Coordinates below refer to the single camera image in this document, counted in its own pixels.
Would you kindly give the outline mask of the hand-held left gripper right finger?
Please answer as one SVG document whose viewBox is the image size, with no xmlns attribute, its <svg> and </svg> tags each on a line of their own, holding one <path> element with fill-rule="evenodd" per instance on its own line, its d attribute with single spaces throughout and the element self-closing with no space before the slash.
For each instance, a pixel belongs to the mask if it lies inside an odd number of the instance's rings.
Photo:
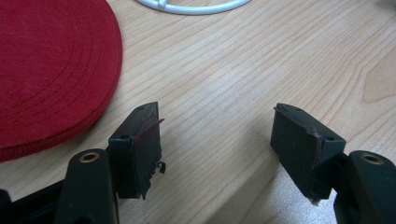
<svg viewBox="0 0 396 224">
<path fill-rule="evenodd" d="M 328 199 L 329 180 L 346 140 L 299 107 L 278 103 L 270 145 L 300 192 L 317 204 Z"/>
</svg>

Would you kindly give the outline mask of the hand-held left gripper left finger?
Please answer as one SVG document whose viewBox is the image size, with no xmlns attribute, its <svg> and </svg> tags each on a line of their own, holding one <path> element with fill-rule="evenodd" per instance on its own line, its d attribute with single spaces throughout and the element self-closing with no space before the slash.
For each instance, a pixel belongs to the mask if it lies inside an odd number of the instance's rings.
<svg viewBox="0 0 396 224">
<path fill-rule="evenodd" d="M 107 152 L 119 198 L 146 199 L 156 170 L 165 172 L 161 122 L 157 102 L 141 105 L 109 137 Z"/>
</svg>

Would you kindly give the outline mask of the red round felt mat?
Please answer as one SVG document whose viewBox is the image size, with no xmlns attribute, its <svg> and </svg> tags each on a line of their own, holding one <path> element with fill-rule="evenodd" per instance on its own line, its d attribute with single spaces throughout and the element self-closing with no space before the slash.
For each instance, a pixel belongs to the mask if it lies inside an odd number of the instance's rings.
<svg viewBox="0 0 396 224">
<path fill-rule="evenodd" d="M 107 0 L 0 0 L 0 162 L 88 129 L 112 98 L 121 62 Z"/>
</svg>

